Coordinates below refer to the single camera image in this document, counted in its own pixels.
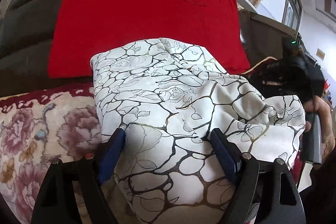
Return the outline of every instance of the window frame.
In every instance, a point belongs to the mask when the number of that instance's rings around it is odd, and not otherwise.
[[[296,7],[296,1],[298,2],[299,4],[299,7],[300,7],[300,14],[299,12],[297,11],[297,7]],[[295,31],[297,32],[299,30],[299,27],[300,27],[300,23],[301,23],[301,17],[302,17],[302,3],[301,3],[301,0],[286,0],[285,1],[285,8],[283,10],[283,16],[282,16],[282,24],[285,24],[285,20],[286,20],[286,15],[287,15],[287,9],[288,9],[288,3],[290,2],[290,5],[292,7],[292,10],[293,10],[293,13],[294,15],[297,15],[298,16],[298,23],[297,23],[297,27],[295,29]]]

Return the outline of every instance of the maroon fabric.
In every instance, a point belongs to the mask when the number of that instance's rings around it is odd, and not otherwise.
[[[90,76],[94,54],[158,37],[206,47],[229,73],[250,66],[236,0],[63,0],[49,76]]]
[[[300,151],[298,151],[296,158],[294,160],[294,165],[290,170],[295,184],[298,183],[299,181],[301,169],[302,169],[302,161],[300,160]]]
[[[46,105],[51,101],[51,96],[58,92],[67,91],[71,94],[72,97],[93,97],[93,94],[90,92],[90,88],[93,88],[92,82],[83,84],[71,83],[49,90],[35,90],[19,97],[13,96],[6,100],[0,100],[0,113],[8,113],[9,111],[11,111],[13,105],[16,105],[17,108],[31,108],[34,104],[33,100],[37,100],[39,104]]]

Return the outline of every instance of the person's hand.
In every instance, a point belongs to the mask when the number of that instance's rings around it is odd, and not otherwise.
[[[314,97],[315,101],[315,111],[320,115],[321,122],[321,131],[322,131],[322,159],[323,162],[329,156],[329,154],[335,148],[335,137],[333,134],[333,125],[331,120],[330,108],[323,99],[318,96]],[[309,100],[303,104],[303,108],[306,112],[313,112],[314,105],[313,101]],[[310,122],[306,122],[306,131],[309,131],[311,128]]]

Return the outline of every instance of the floral blanket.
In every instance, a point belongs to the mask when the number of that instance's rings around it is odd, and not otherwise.
[[[264,99],[200,46],[169,38],[92,57],[102,140],[126,132],[115,182],[142,223],[215,224],[234,186],[209,142],[220,128],[258,160],[292,166],[305,128],[297,96]]]
[[[0,127],[0,193],[22,224],[50,160],[78,160],[101,143],[92,83],[0,100]]]

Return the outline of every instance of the white patterned blanket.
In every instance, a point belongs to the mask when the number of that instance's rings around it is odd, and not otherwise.
[[[215,224],[234,191],[210,145],[220,128],[258,160],[293,165],[305,114],[296,96],[264,99],[211,54],[169,38],[92,57],[103,141],[127,134],[115,181],[143,223]]]

